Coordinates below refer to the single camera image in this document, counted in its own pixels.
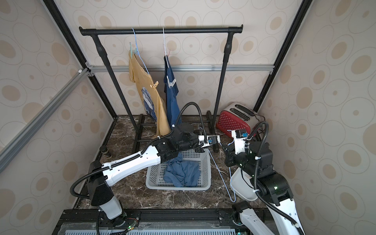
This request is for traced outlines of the light blue t-shirt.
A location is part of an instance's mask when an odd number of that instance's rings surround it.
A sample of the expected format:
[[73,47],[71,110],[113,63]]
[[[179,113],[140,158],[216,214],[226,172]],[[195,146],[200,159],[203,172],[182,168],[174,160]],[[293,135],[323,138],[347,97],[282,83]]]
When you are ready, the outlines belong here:
[[182,153],[178,153],[176,158],[167,161],[163,180],[178,188],[197,187],[200,174],[198,162],[183,160]]

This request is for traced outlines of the navy blue t-shirt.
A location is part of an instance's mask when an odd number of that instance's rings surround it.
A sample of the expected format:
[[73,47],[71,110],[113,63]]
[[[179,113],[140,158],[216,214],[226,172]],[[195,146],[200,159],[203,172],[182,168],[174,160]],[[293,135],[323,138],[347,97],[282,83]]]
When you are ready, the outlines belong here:
[[166,115],[167,115],[167,120],[169,123],[169,126],[172,127],[173,125],[176,125],[177,118],[180,114],[180,108],[178,106],[177,102],[177,95],[179,93],[177,84],[175,84],[175,87],[172,89],[169,89],[166,84],[165,84],[165,76],[168,74],[170,76],[174,75],[172,71],[172,67],[169,63],[169,68],[167,68],[167,63],[164,61],[164,92],[166,95]]

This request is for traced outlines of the grey plastic clothespin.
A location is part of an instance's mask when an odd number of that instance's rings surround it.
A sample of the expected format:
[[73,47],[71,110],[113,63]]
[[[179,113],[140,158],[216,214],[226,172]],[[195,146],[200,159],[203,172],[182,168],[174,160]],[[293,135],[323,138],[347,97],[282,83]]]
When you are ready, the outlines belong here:
[[164,80],[166,86],[169,88],[169,89],[172,89],[175,87],[175,84],[176,84],[176,78],[174,77],[174,75],[170,76],[170,75],[166,75],[165,76],[165,80]]

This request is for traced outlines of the white wire hanger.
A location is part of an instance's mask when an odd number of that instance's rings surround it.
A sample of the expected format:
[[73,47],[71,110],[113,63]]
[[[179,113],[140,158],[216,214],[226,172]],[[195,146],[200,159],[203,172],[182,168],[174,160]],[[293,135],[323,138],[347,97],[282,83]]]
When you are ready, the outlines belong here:
[[163,38],[164,38],[164,61],[167,63],[167,68],[169,68],[168,55],[166,51],[166,41],[165,41],[165,29],[163,27]]

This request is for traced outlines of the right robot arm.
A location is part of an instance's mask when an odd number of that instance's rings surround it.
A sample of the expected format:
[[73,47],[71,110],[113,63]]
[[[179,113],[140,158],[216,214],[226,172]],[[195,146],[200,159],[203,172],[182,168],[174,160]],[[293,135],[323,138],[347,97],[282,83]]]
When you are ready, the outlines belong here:
[[279,234],[303,235],[292,190],[287,180],[273,168],[269,143],[233,143],[223,147],[223,151],[227,166],[238,166],[240,173],[250,176],[247,186],[252,195],[267,206]]

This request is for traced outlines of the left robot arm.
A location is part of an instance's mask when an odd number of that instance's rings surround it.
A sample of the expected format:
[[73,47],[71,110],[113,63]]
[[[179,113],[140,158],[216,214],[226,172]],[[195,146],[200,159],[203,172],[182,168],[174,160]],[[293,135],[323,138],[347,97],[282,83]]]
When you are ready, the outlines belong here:
[[142,151],[105,164],[93,162],[87,182],[91,205],[99,207],[110,220],[122,216],[123,208],[111,186],[146,167],[171,160],[181,151],[202,148],[207,143],[206,133],[198,135],[191,124],[181,123],[167,135],[151,140]]

